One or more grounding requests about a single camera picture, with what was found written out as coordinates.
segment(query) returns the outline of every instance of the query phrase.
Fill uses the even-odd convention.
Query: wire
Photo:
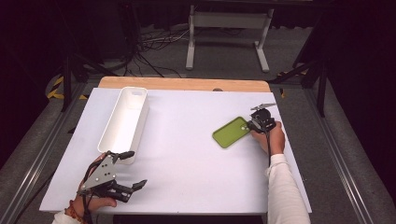
[[[184,40],[189,40],[188,38],[183,38],[183,36],[189,31],[189,29],[186,30],[178,30],[174,33],[172,31],[169,31],[169,34],[167,35],[162,35],[161,32],[159,35],[156,35],[152,38],[147,38],[139,42],[141,45],[143,45],[143,49],[141,52],[147,52],[150,49],[164,49],[165,47],[169,46],[171,43],[175,43],[180,39]]]
[[[149,65],[149,66],[152,68],[152,70],[154,70],[158,75],[160,75],[161,77],[164,77],[163,74],[161,74],[161,73],[155,68],[155,66],[153,66],[145,57],[143,57],[143,55],[141,55],[139,52],[137,52],[137,55],[139,55],[139,57],[142,58],[142,59],[147,63],[147,65]]]
[[[85,172],[84,175],[84,179],[83,179],[83,183],[85,183],[88,179],[88,177],[90,177],[90,175],[96,170],[96,168],[98,167],[98,165],[100,165],[100,163],[103,161],[104,159],[98,160],[98,161],[94,161],[93,163],[91,163],[91,165],[88,167],[87,172]],[[82,197],[82,206],[84,207],[84,220],[86,220],[89,224],[92,224],[92,216],[91,216],[91,212],[88,209],[88,207],[90,206],[90,202],[92,199],[92,196],[94,194],[94,191],[91,192],[91,197],[90,200],[87,203],[87,193],[83,192],[81,193],[81,197]]]
[[[126,72],[128,71],[128,63],[125,64],[125,72],[124,72],[124,74],[123,74],[123,77],[125,77]]]
[[[142,77],[143,74],[142,74],[142,70],[140,69],[139,64],[137,64],[137,62],[135,60],[134,60],[134,64],[136,64],[136,66],[139,68],[139,73],[140,73],[140,76]]]
[[[127,72],[128,72],[130,75],[132,75],[132,76],[134,76],[134,77],[137,77],[137,75],[135,75],[135,74],[131,71],[131,69],[128,69]]]
[[[267,145],[268,145],[268,167],[271,166],[271,145],[270,145],[270,133],[266,132],[265,136],[267,137]]]
[[[96,215],[96,224],[99,223],[99,214]]]
[[[172,71],[172,72],[174,72],[175,74],[177,74],[179,77],[182,77],[178,71],[176,71],[176,70],[174,70],[174,69],[172,69],[172,68],[166,68],[166,67],[160,67],[160,66],[152,65],[152,64],[149,63],[141,54],[139,54],[139,55],[146,61],[146,63],[143,62],[143,61],[141,61],[141,60],[139,60],[138,58],[136,58],[139,62],[141,62],[141,63],[143,63],[143,64],[145,64],[145,65],[148,65],[148,66],[150,66],[150,67],[153,68],[153,69],[154,69],[154,68],[160,68],[160,69],[165,69],[165,70],[168,70],[168,71]]]
[[[151,32],[143,33],[142,35],[149,35],[149,38],[157,38],[157,37],[161,37],[161,36],[166,36],[166,35],[163,35],[164,33],[166,33],[165,30],[161,30],[161,31],[151,31]]]
[[[47,178],[47,180],[46,180],[46,181],[44,182],[44,184],[41,185],[41,187],[35,192],[35,194],[32,196],[32,198],[29,200],[29,202],[27,202],[27,203],[24,205],[24,207],[22,208],[22,210],[18,213],[18,216],[17,216],[17,218],[15,219],[14,224],[16,224],[16,223],[18,222],[18,220],[21,218],[21,216],[23,215],[23,213],[25,212],[25,210],[26,210],[26,209],[29,207],[29,205],[33,202],[33,200],[35,199],[35,197],[37,197],[37,195],[40,193],[40,191],[50,183],[50,181],[51,181],[53,175],[55,174],[55,171],[56,171],[56,170],[54,170],[54,171],[49,175],[49,177]]]

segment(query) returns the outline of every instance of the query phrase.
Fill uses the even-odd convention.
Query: white sleeve
[[[268,223],[310,223],[308,212],[296,182],[291,174],[286,157],[276,154],[271,157],[268,169]]]
[[[55,214],[52,224],[79,224],[76,219],[66,215],[64,211]]]

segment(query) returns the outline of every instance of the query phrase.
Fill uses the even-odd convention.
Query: gray carpet
[[[244,30],[239,35],[229,35],[220,30],[203,30],[196,37],[194,68],[185,70],[188,42],[184,39],[161,50],[151,49],[142,55],[153,65],[171,68],[182,77],[228,78],[228,79],[272,79],[277,73],[289,71],[310,29],[272,29],[264,45],[270,73],[264,74],[259,66],[256,51],[252,47],[259,32]],[[139,61],[130,62],[128,76],[158,76],[149,66]],[[158,69],[167,77],[176,73]],[[124,69],[117,71],[123,75]],[[92,78],[84,93],[89,94],[99,79]],[[325,136],[315,120],[314,112],[300,88],[285,88],[282,98],[278,87],[271,86],[276,96],[284,125],[288,131],[294,156],[304,176],[305,188],[311,202],[312,223],[360,223],[352,203],[333,164]],[[8,162],[0,171],[0,210],[6,211],[25,173],[35,160],[35,155],[45,144],[47,136],[60,115],[62,100],[50,99],[50,103],[37,118],[31,130],[25,135]],[[78,100],[56,139],[55,147],[46,162],[30,197],[56,169],[68,141],[72,137],[69,130],[76,127],[86,100]],[[361,144],[353,133],[342,108],[328,84],[325,101],[326,120],[332,130],[337,145],[360,190],[373,223],[396,223],[395,207],[382,182],[367,159]],[[52,214],[38,211],[46,188],[35,197],[22,214],[18,223],[51,223]],[[112,217],[99,215],[98,223],[111,223]]]

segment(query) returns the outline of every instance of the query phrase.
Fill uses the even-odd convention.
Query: white tabletop
[[[94,89],[52,178],[40,211],[57,212],[74,199],[97,149],[120,89]],[[102,208],[109,214],[258,215],[267,212],[268,157],[248,134],[227,149],[212,133],[250,108],[274,103],[272,93],[229,91],[148,91],[149,111],[136,158],[116,165],[126,187],[147,179],[128,203]],[[268,107],[281,120],[276,106]],[[285,155],[311,207],[297,164],[286,142]]]

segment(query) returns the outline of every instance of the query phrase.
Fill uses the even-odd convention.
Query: white plastic tray
[[[133,157],[123,161],[118,160],[118,163],[134,162],[149,112],[147,94],[148,91],[144,88],[123,88],[107,122],[98,145],[99,151],[110,150],[114,153],[134,151]]]

